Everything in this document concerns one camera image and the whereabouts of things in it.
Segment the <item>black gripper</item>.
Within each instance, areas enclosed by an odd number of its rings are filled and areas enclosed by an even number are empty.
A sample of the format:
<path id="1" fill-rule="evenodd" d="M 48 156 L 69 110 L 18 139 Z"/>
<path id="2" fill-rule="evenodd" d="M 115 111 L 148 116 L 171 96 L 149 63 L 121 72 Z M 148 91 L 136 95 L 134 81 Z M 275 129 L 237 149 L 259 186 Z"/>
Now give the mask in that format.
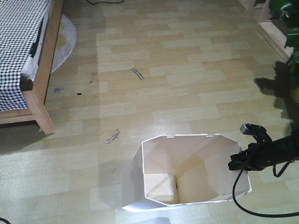
<path id="1" fill-rule="evenodd" d="M 245 151 L 231 155 L 228 168 L 231 171 L 261 171 L 261 165 L 257 165 L 256 157 L 258 153 L 262 151 L 263 144 L 272 142 L 272 139 L 266 132 L 244 131 L 243 134 L 252 135 L 256 143 L 250 143 Z"/>

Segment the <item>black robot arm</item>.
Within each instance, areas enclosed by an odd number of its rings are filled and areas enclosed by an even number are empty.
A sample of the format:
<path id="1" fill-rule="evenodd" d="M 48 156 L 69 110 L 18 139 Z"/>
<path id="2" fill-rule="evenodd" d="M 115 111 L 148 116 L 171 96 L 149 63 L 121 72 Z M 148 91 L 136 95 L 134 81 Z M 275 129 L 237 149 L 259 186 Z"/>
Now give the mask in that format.
<path id="1" fill-rule="evenodd" d="M 253 133 L 256 143 L 231 155 L 229 170 L 261 171 L 267 167 L 299 159 L 299 135 L 292 134 L 272 141 L 266 132 Z"/>

